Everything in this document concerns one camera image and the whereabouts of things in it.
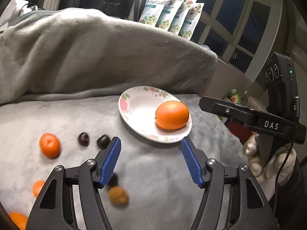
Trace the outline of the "right hand in white glove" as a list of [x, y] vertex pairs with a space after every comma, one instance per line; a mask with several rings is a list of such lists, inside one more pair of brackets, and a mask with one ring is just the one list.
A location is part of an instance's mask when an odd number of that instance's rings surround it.
[[[256, 180], [260, 185], [263, 185], [277, 176], [277, 173], [289, 151], [290, 143], [280, 147], [275, 152], [273, 157], [267, 163], [265, 163], [259, 154], [261, 146], [259, 140], [257, 139], [259, 136], [260, 134], [256, 133], [247, 140], [247, 142], [243, 145], [243, 154], [248, 157], [248, 167], [255, 176]], [[294, 149], [292, 149], [281, 173], [279, 174], [277, 180], [278, 185], [283, 186], [290, 179], [290, 176], [294, 171], [296, 159], [297, 153]]]

